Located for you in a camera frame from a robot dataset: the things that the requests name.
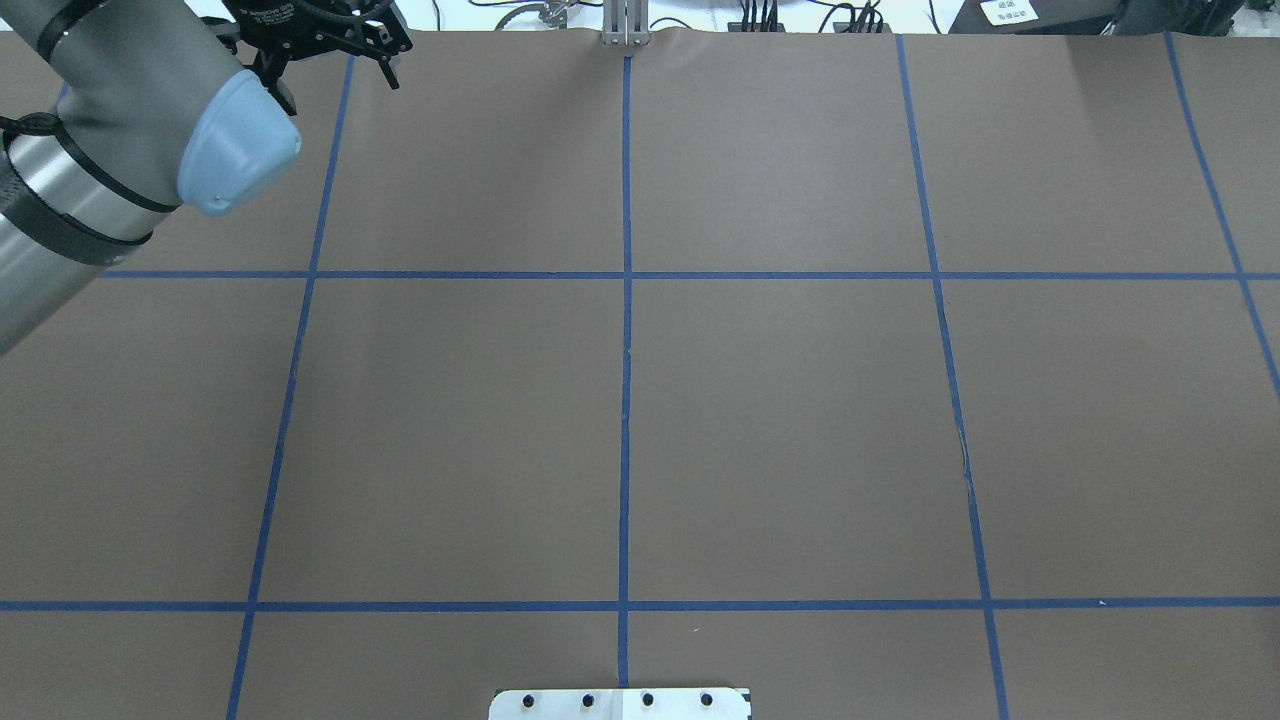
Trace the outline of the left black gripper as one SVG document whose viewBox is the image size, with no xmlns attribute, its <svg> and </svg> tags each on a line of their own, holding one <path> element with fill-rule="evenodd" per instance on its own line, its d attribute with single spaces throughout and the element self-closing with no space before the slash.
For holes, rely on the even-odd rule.
<svg viewBox="0 0 1280 720">
<path fill-rule="evenodd" d="M 288 117 L 298 114 L 283 81 L 289 61 L 329 53 L 369 56 L 390 90 L 396 64 L 413 47 L 394 1 L 223 1 L 239 41 L 255 53 L 255 74 Z"/>
</svg>

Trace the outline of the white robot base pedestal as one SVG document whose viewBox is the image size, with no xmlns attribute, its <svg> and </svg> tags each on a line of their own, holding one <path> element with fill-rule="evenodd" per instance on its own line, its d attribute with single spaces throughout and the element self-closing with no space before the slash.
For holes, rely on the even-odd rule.
<svg viewBox="0 0 1280 720">
<path fill-rule="evenodd" d="M 750 691 L 731 687 L 498 692 L 489 719 L 751 719 Z"/>
</svg>

